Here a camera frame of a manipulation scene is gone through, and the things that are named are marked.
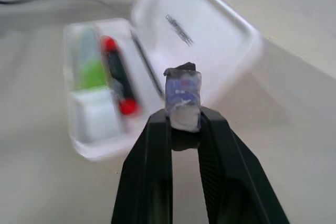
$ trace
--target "table surface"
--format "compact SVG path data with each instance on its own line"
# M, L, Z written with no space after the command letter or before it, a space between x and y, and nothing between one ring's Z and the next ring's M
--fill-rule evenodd
M67 23L123 15L115 9L87 6L1 16L2 223L110 222L125 156L91 163L72 147L62 32ZM334 223L332 101L310 93L304 96L310 84L315 87L312 92L327 93L323 87L333 88L334 81L271 43L268 50L266 65L242 78L218 109L258 156L291 223ZM295 87L302 92L296 93ZM188 164L187 156L181 160ZM180 192L192 195L190 183L183 179L179 183Z
M336 77L335 0L224 0L262 34Z

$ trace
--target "white plastic tray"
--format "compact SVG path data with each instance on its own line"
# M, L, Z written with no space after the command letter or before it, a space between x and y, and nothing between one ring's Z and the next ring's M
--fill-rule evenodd
M78 27L96 26L102 35L115 38L125 56L127 69L136 93L143 104L141 116L126 120L129 131L118 137L87 144L79 138L78 119L69 115L70 135L77 151L94 160L129 151L139 137L149 115L164 103L148 73L148 68L132 40L138 40L144 57L163 90L166 68L188 61L196 63L202 73L201 99L205 106L221 107L225 92L263 55L260 34L221 0L138 0L131 23L124 19L73 24L65 28L65 77L71 103L71 54L69 34Z

